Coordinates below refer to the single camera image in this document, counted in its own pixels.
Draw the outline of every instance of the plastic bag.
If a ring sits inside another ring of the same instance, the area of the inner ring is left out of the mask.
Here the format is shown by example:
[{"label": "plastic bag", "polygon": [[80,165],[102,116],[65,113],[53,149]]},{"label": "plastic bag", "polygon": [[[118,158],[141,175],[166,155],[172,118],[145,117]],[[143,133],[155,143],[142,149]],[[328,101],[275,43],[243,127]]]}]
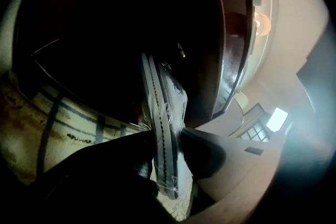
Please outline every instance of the plastic bag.
[{"label": "plastic bag", "polygon": [[180,145],[187,95],[168,64],[142,54],[146,104],[156,136],[154,166],[160,192],[177,199],[186,185],[187,166]]}]

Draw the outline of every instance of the window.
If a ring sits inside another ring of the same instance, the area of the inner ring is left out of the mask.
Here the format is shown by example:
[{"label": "window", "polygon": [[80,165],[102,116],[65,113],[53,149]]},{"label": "window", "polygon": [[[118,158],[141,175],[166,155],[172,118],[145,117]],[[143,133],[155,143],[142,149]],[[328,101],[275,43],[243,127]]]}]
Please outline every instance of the window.
[{"label": "window", "polygon": [[257,121],[252,128],[240,135],[238,138],[257,142],[269,142],[269,135],[267,134],[267,130],[260,121]]},{"label": "window", "polygon": [[283,124],[285,123],[287,116],[288,116],[287,112],[279,108],[276,108],[274,110],[273,115],[267,122],[266,127],[268,127],[273,132],[279,131],[283,126]]}]

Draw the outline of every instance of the white wall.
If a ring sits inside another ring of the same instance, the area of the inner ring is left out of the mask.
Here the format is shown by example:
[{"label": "white wall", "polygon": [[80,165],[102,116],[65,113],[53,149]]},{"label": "white wall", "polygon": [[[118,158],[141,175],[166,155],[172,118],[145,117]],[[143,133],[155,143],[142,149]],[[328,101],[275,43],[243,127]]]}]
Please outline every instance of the white wall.
[{"label": "white wall", "polygon": [[[218,144],[225,150],[226,154],[224,165],[212,177],[201,179],[197,182],[202,190],[212,199],[219,201],[235,189],[252,169],[256,169],[260,160],[265,157],[264,153],[267,151],[271,154],[268,155],[267,158],[274,158],[275,162],[269,163],[269,166],[264,166],[263,170],[265,174],[270,170],[274,172],[284,142],[284,132],[279,132],[269,143],[220,137],[218,139]],[[265,152],[262,153],[261,156],[251,154],[245,151],[248,147],[259,148]],[[272,176],[273,174],[268,178],[268,183],[270,183]]]},{"label": "white wall", "polygon": [[272,113],[278,106],[291,116],[313,113],[309,98],[296,76],[328,22],[323,0],[279,0],[274,40],[267,60],[254,81],[243,89],[251,108],[260,102]]},{"label": "white wall", "polygon": [[236,132],[242,126],[243,122],[243,111],[236,100],[233,99],[224,114],[197,127],[196,129],[220,136],[229,136]]},{"label": "white wall", "polygon": [[240,83],[240,87],[243,88],[251,82],[255,74],[263,67],[263,64],[268,56],[276,24],[278,20],[278,0],[261,0],[261,6],[255,6],[255,12],[265,14],[270,18],[272,29],[267,36],[257,36],[253,45],[252,54],[248,57],[245,64],[244,78]]}]

